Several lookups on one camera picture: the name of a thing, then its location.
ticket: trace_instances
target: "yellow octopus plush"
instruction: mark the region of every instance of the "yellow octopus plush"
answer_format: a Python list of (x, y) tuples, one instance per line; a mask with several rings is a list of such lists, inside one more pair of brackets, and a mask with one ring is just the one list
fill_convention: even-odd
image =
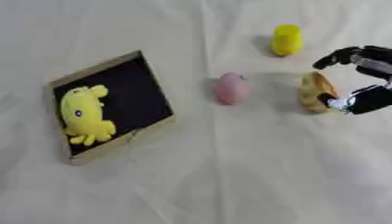
[(60, 112), (71, 144), (90, 146), (95, 140), (106, 142), (116, 133), (116, 126), (111, 121), (102, 120), (103, 103), (99, 98), (107, 94), (108, 89), (98, 85), (77, 87), (63, 96)]

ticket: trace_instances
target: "stuffed animal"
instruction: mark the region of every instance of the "stuffed animal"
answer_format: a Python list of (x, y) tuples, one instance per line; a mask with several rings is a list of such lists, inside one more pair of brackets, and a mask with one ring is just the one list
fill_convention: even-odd
[(102, 120), (103, 103), (99, 98), (108, 94), (103, 85), (77, 87), (69, 90), (61, 99), (60, 112), (66, 124), (71, 144), (92, 145), (108, 141), (116, 133), (111, 121)]
[(301, 31), (294, 24), (278, 26), (270, 42), (271, 51), (278, 56), (288, 56), (298, 53), (303, 45)]

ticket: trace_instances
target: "small wooden bowl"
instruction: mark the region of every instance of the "small wooden bowl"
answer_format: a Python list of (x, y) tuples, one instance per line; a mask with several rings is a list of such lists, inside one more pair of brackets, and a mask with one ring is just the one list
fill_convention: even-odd
[(328, 112), (329, 108), (317, 98), (323, 93), (339, 98), (335, 87), (321, 73), (313, 72), (304, 76), (299, 89), (299, 99), (304, 107), (316, 113)]

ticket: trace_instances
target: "white tablecloth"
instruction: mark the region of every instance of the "white tablecloth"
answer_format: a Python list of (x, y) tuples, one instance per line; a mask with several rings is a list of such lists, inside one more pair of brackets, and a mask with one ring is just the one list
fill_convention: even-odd
[[(309, 115), (297, 100), (311, 64), (345, 46), (392, 47), (389, 0), (1, 0), (0, 223), (392, 223), (391, 109)], [(302, 28), (289, 58), (275, 26)], [(174, 107), (154, 141), (71, 166), (48, 81), (141, 49)], [(254, 86), (217, 105), (225, 72)], [(378, 80), (336, 66), (346, 95)]]

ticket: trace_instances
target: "cardboard box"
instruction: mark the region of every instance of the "cardboard box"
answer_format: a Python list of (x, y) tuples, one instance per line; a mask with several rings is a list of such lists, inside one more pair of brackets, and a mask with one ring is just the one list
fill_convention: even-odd
[[(88, 147), (70, 144), (60, 115), (61, 98), (70, 89), (95, 85), (108, 88), (108, 95), (100, 98), (105, 105), (103, 120), (114, 122), (116, 133), (106, 143), (95, 142)], [(69, 74), (52, 81), (49, 87), (61, 142), (73, 165), (83, 165), (117, 147), (133, 143), (174, 118), (170, 103), (140, 51)]]

